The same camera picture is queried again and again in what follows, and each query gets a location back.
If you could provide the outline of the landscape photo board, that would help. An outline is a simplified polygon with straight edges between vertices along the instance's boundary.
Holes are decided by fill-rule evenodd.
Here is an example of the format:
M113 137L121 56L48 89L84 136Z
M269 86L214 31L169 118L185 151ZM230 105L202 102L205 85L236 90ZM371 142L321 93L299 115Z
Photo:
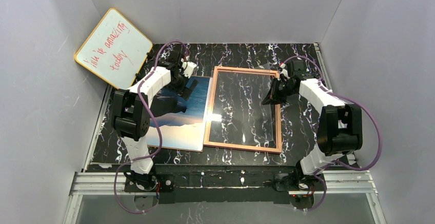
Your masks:
M162 133L162 147L201 152L205 134L205 115L209 101L211 77L193 76L197 85L188 100L162 89L152 101L151 111Z

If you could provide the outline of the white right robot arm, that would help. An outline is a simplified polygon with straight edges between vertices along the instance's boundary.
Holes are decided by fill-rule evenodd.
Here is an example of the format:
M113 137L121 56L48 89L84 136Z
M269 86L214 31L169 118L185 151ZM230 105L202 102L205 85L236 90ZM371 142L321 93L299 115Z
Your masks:
M317 141L298 162L304 175L317 175L343 155L362 147L362 111L333 96L323 84L323 75L307 71L301 57L290 57L279 64L279 75L271 81L263 105L280 105L292 95L305 98L319 113Z

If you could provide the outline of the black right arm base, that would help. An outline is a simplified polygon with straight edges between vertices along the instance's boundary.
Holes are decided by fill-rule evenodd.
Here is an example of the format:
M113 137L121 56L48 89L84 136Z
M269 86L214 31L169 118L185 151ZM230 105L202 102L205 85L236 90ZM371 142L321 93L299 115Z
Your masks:
M325 189L323 174L302 175L296 172L278 173L274 175L272 187L278 192L302 191L303 195L313 195L317 191Z

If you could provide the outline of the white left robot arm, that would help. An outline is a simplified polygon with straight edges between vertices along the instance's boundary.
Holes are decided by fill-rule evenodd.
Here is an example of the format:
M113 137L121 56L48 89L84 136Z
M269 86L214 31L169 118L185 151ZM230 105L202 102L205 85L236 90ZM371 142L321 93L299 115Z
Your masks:
M146 142L146 134L156 118L167 113L178 113L185 108L177 108L177 99L163 99L156 95L168 90L184 100L188 100L198 82L190 82L197 64L191 62L187 54L176 52L162 62L158 62L135 85L128 89L117 89L113 95L111 125L127 148L131 171L148 174L153 167L152 157Z

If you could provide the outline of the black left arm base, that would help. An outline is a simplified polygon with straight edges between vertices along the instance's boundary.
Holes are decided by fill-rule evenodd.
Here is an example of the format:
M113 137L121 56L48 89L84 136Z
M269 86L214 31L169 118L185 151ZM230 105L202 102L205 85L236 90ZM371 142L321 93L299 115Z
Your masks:
M136 174L125 172L125 192L172 192L174 176L166 174Z

